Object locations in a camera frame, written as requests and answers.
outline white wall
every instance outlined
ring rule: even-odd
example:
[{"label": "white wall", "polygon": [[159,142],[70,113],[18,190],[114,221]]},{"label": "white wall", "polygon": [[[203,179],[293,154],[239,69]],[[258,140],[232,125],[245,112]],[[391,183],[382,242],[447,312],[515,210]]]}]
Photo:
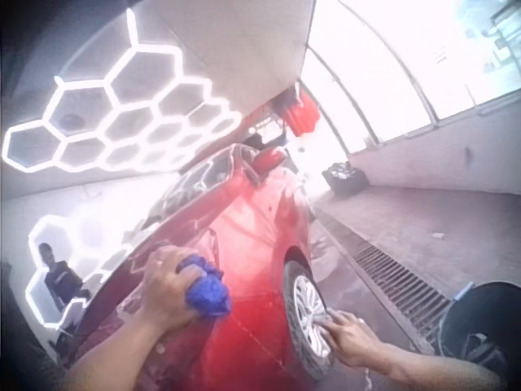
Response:
[{"label": "white wall", "polygon": [[[2,261],[12,264],[10,285],[15,299],[46,349],[49,349],[47,340],[55,338],[55,332],[40,325],[25,299],[25,289],[36,270],[28,248],[28,234],[34,225],[47,214],[67,217],[80,227],[86,246],[109,254],[118,247],[123,231],[134,228],[151,204],[176,180],[175,174],[127,178],[48,191],[2,203]],[[46,230],[40,240],[53,247],[57,261],[70,258],[71,246],[62,231]],[[92,257],[86,257],[73,268],[85,277],[93,265]],[[42,314],[51,322],[58,321],[61,316],[46,287],[40,283],[33,292]]]},{"label": "white wall", "polygon": [[521,102],[349,160],[373,185],[521,194]]}]

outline person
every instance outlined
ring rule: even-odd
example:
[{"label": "person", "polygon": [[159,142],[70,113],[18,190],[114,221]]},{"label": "person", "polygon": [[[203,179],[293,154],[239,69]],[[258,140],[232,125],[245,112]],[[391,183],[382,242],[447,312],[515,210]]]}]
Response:
[{"label": "person", "polygon": [[329,309],[330,318],[316,319],[337,359],[349,367],[369,368],[398,383],[429,391],[494,391],[499,377],[472,362],[427,356],[385,344],[363,319]]},{"label": "person", "polygon": [[[194,250],[168,246],[150,255],[142,308],[122,328],[80,358],[68,373],[63,389],[134,389],[147,355],[161,336],[167,331],[180,331],[199,317],[185,303],[185,293],[203,271],[193,265],[179,273],[175,271],[192,253]],[[330,319],[316,319],[315,323],[344,365],[367,367],[397,382],[433,391],[490,391],[500,387],[499,378],[485,368],[384,344],[354,315],[335,310],[328,313]]]},{"label": "person", "polygon": [[117,332],[86,353],[65,378],[63,390],[134,389],[147,355],[166,332],[182,330],[199,317],[185,302],[188,288],[204,271],[189,265],[176,273],[189,248],[164,246],[153,252],[143,279],[143,303]]},{"label": "person", "polygon": [[55,260],[52,247],[48,243],[40,244],[38,251],[43,263],[49,268],[45,284],[59,312],[62,312],[74,297],[90,299],[90,292],[81,288],[83,286],[81,278],[68,266],[66,261],[57,262]]}]

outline white light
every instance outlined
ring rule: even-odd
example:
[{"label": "white light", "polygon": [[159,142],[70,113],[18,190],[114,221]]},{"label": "white light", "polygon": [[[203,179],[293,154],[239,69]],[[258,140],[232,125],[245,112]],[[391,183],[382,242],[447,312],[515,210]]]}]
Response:
[{"label": "white light", "polygon": [[[81,304],[82,307],[85,308],[89,304],[89,301],[83,298],[72,299],[71,302],[68,303],[67,307],[65,308],[62,314],[61,319],[57,323],[46,322],[42,315],[42,312],[38,309],[36,302],[33,299],[32,292],[37,282],[41,279],[42,275],[46,274],[49,271],[49,269],[47,268],[47,266],[43,264],[41,260],[41,256],[36,243],[36,238],[45,230],[46,226],[57,226],[67,234],[72,244],[72,256],[68,262],[69,265],[73,265],[75,261],[83,259],[85,258],[85,256],[91,256],[96,252],[85,246],[79,240],[77,232],[74,229],[75,227],[72,226],[66,218],[61,216],[54,216],[48,214],[42,217],[40,220],[38,220],[38,222],[35,224],[35,226],[28,235],[29,251],[31,252],[31,258],[33,259],[34,265],[36,266],[36,271],[34,272],[33,277],[29,280],[29,283],[25,289],[25,300],[27,301],[29,308],[33,312],[35,318],[43,327],[58,330],[61,328],[64,320],[67,318],[67,314],[73,305]],[[116,254],[122,250],[125,251],[124,256],[127,256],[133,250],[133,247],[129,244],[122,244],[115,252],[113,252],[113,254]],[[94,271],[87,275],[85,278],[83,278],[82,281],[85,283],[95,275],[101,275],[100,283],[105,282],[108,279],[108,277],[110,277],[113,270],[104,270],[102,269],[102,266],[103,260],[98,260],[96,267],[94,268]]]},{"label": "white light", "polygon": [[[228,134],[237,125],[239,125],[240,121],[242,120],[241,114],[238,112],[231,112],[229,102],[226,99],[212,97],[212,82],[210,80],[203,77],[185,76],[183,74],[183,56],[182,51],[178,47],[171,45],[153,45],[139,43],[136,18],[134,13],[130,9],[128,9],[126,12],[126,18],[131,47],[127,51],[125,51],[125,53],[116,61],[116,63],[108,71],[105,78],[102,80],[64,81],[61,77],[55,77],[57,88],[56,91],[53,93],[52,97],[50,98],[49,103],[47,104],[42,119],[38,121],[31,121],[22,125],[13,126],[7,131],[4,140],[4,145],[2,148],[2,158],[5,162],[25,173],[37,172],[41,169],[49,168],[52,166],[58,167],[70,173],[78,173],[96,167],[99,167],[100,169],[105,169],[106,171],[119,171],[122,169],[132,168],[136,169],[137,171],[165,171],[170,169],[177,169],[185,163],[188,163],[195,156],[195,152],[204,144]],[[122,104],[118,99],[116,92],[112,88],[112,82],[129,64],[129,62],[136,55],[136,53],[154,53],[171,56],[173,58],[174,78],[168,81],[165,84],[165,86],[159,92],[157,92],[157,94],[151,100]],[[162,115],[162,113],[159,110],[159,103],[164,98],[166,98],[173,90],[175,90],[183,84],[194,84],[202,86],[203,103],[201,103],[201,105],[199,105],[188,115],[176,119],[176,121],[178,120],[178,122],[183,124],[182,131],[179,134],[175,134],[172,136],[172,138],[169,138],[162,143],[157,143],[157,145],[149,143],[147,141],[147,137],[150,135],[150,133],[153,132],[153,130],[156,129],[157,126],[159,126],[160,124],[168,123],[168,121],[171,121],[171,117],[164,117]],[[104,89],[108,97],[108,100],[112,106],[112,110],[99,122],[99,125],[96,128],[96,130],[85,134],[78,134],[75,136],[65,136],[50,123],[50,119],[53,113],[55,112],[55,109],[58,107],[59,101],[63,97],[63,93],[65,91],[70,90],[84,90],[91,88]],[[190,115],[204,105],[218,106],[221,109],[221,112],[218,116],[210,120],[210,122],[207,123],[205,126],[191,126]],[[122,140],[111,140],[106,135],[107,130],[110,128],[110,126],[114,123],[114,121],[122,112],[131,112],[143,108],[151,109],[153,119],[151,123],[149,123],[143,129],[141,129],[139,134]],[[211,131],[216,127],[216,125],[220,124],[222,121],[226,119],[233,120],[230,126],[226,127],[218,133],[211,133]],[[9,146],[11,144],[11,135],[15,132],[34,129],[39,126],[44,126],[47,131],[53,134],[60,141],[60,145],[58,146],[55,154],[52,157],[50,157],[48,161],[31,167],[25,167],[21,163],[15,161],[14,159],[8,156]],[[201,137],[197,142],[192,143],[190,146],[179,147],[179,143],[183,140],[182,136],[186,136],[187,134],[200,134]],[[83,165],[69,165],[61,161],[63,153],[67,146],[88,138],[97,138],[105,144],[105,148],[100,153],[100,155],[97,156],[94,162]],[[107,163],[107,158],[117,148],[130,146],[134,144],[138,145],[138,147],[140,148],[138,158],[130,158],[128,159],[128,161],[122,162],[118,165],[109,165]],[[142,158],[144,156],[148,156],[151,152],[161,151],[165,153],[164,159],[161,159],[158,162],[151,163],[149,165],[144,165],[142,163]],[[170,164],[169,162],[172,161],[176,156],[180,156],[180,158],[177,159],[176,164]]]}]

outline car body panel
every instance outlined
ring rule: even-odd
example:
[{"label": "car body panel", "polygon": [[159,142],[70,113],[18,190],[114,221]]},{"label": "car body panel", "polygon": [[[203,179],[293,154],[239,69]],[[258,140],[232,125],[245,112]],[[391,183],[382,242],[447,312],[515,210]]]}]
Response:
[{"label": "car body panel", "polygon": [[[288,249],[309,259],[309,223],[296,176],[284,167],[252,180],[233,146],[233,169],[221,185],[168,217],[98,292],[78,328],[76,359],[121,327],[141,302],[143,268],[153,244],[195,248],[224,271],[232,313],[165,336],[139,377],[140,389],[295,389],[295,369],[282,296]],[[96,318],[89,322],[86,318]]]}]

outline car side mirror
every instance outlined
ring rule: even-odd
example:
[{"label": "car side mirror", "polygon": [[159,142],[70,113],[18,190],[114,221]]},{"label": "car side mirror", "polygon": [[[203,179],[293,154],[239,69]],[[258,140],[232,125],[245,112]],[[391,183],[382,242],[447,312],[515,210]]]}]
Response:
[{"label": "car side mirror", "polygon": [[283,148],[267,148],[255,156],[252,167],[260,177],[264,177],[269,171],[279,167],[286,158],[287,154]]}]

